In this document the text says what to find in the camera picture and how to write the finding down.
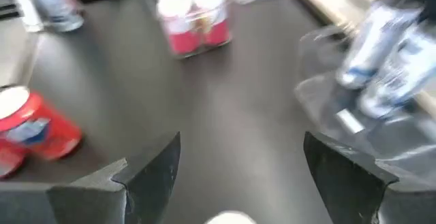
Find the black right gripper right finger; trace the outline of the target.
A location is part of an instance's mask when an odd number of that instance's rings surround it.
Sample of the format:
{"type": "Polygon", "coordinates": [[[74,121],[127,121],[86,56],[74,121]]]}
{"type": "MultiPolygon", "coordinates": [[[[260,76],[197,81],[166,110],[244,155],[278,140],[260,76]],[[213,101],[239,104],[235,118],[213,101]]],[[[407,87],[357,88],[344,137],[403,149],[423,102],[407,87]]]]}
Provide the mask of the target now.
{"type": "Polygon", "coordinates": [[[306,132],[303,150],[334,224],[436,224],[436,180],[320,133],[306,132]]]}

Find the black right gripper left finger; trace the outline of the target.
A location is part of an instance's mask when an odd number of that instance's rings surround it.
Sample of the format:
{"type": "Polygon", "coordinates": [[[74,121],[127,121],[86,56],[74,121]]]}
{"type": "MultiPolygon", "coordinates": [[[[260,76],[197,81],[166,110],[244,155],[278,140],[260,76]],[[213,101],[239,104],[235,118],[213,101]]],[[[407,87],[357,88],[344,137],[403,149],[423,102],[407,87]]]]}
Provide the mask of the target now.
{"type": "Polygon", "coordinates": [[[0,183],[0,224],[158,224],[180,157],[169,133],[73,181],[0,183]]]}

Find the pink white Spindrift can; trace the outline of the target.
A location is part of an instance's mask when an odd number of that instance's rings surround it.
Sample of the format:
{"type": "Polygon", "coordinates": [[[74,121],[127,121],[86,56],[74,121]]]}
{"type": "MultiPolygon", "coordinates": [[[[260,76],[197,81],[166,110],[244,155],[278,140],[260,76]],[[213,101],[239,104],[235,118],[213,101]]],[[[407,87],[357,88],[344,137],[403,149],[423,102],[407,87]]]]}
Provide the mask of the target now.
{"type": "Polygon", "coordinates": [[[193,0],[157,0],[157,15],[174,54],[186,55],[200,46],[192,9],[193,0]]]}
{"type": "Polygon", "coordinates": [[[226,43],[230,38],[227,0],[193,0],[204,41],[209,46],[226,43]]]}
{"type": "Polygon", "coordinates": [[[240,211],[223,211],[209,218],[204,224],[257,224],[248,214],[240,211]]]}

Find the red orange Fanta can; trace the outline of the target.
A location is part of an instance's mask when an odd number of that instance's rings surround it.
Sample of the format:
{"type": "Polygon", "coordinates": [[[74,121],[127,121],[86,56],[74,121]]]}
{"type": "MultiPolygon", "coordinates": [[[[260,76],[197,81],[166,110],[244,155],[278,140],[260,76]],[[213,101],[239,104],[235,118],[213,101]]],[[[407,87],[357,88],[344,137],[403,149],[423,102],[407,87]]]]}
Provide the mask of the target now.
{"type": "Polygon", "coordinates": [[[0,179],[7,178],[16,172],[28,154],[28,148],[0,139],[0,179]]]}
{"type": "Polygon", "coordinates": [[[0,142],[46,160],[60,159],[79,145],[81,130],[25,86],[0,90],[0,142]]]}

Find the tall white Celsius can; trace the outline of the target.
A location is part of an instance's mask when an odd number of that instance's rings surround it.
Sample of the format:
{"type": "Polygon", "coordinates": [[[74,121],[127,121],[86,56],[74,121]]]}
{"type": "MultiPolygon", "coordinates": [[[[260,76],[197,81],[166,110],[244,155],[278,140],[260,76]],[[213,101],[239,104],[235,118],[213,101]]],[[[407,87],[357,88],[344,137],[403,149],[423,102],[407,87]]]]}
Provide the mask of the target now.
{"type": "Polygon", "coordinates": [[[417,25],[422,0],[373,0],[336,73],[348,89],[361,89],[378,72],[406,32],[417,25]]]}
{"type": "Polygon", "coordinates": [[[436,21],[406,30],[358,98],[360,111],[372,118],[389,116],[404,106],[436,75],[436,21]]]}

